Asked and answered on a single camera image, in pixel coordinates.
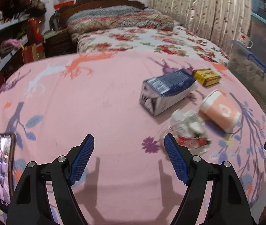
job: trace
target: blue gripper pad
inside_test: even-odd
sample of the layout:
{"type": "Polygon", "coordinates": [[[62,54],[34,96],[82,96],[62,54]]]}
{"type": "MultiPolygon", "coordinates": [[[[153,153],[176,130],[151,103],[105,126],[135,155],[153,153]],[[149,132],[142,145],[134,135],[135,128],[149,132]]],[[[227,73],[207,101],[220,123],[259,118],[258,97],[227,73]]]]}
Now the blue gripper pad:
{"type": "Polygon", "coordinates": [[[187,185],[189,182],[187,164],[169,134],[164,138],[164,147],[178,179],[187,185]]]}
{"type": "Polygon", "coordinates": [[[76,181],[79,181],[83,175],[84,169],[88,163],[88,160],[94,149],[94,138],[91,135],[80,152],[78,153],[76,159],[71,165],[71,174],[69,177],[69,181],[71,185],[74,185],[76,181]]]}

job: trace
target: curtain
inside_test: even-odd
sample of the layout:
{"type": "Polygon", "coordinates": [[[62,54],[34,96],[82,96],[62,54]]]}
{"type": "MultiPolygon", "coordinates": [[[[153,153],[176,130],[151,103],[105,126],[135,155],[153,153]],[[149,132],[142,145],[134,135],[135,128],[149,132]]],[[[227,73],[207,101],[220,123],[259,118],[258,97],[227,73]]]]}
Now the curtain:
{"type": "Polygon", "coordinates": [[[247,34],[250,26],[251,0],[149,0],[149,5],[226,53],[230,53],[230,41],[240,31],[247,34]]]}

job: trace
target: smartphone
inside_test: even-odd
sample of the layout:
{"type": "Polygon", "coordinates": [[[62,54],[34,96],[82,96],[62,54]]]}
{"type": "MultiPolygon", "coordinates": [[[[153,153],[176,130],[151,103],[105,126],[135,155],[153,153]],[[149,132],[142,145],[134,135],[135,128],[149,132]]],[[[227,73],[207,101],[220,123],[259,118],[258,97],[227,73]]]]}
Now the smartphone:
{"type": "Polygon", "coordinates": [[[12,164],[16,136],[0,134],[0,210],[7,213],[13,195],[12,164]]]}

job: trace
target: pink paper cup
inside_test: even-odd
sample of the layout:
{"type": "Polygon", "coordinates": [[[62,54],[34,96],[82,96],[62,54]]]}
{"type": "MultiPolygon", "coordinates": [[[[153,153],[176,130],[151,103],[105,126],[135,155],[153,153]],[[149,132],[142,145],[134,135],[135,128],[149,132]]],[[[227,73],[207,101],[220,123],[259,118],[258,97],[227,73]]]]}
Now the pink paper cup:
{"type": "Polygon", "coordinates": [[[240,117],[237,107],[219,90],[212,91],[199,109],[227,133],[232,132],[240,117]]]}

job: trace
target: pink bedsheet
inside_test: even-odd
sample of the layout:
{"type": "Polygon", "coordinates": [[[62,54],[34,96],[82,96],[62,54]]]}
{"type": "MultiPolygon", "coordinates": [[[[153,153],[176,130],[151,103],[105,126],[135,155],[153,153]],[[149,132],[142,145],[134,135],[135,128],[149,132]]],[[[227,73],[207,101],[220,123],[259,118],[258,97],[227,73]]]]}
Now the pink bedsheet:
{"type": "MultiPolygon", "coordinates": [[[[29,161],[52,162],[92,134],[93,154],[72,187],[88,223],[170,224],[186,186],[177,179],[160,138],[174,110],[198,110],[214,89],[226,93],[242,116],[232,134],[206,119],[212,144],[202,157],[213,163],[229,160],[252,205],[266,185],[266,118],[259,105],[225,66],[153,52],[74,54],[19,69],[0,89],[0,133],[13,131],[17,136],[14,183],[29,161]],[[139,104],[142,81],[188,67],[211,67],[222,76],[221,83],[199,86],[151,117],[139,104]]],[[[48,188],[54,219],[61,224],[48,188]]],[[[205,218],[210,190],[211,183],[198,223],[205,218]]],[[[6,219],[1,211],[0,219],[6,219]]]]}

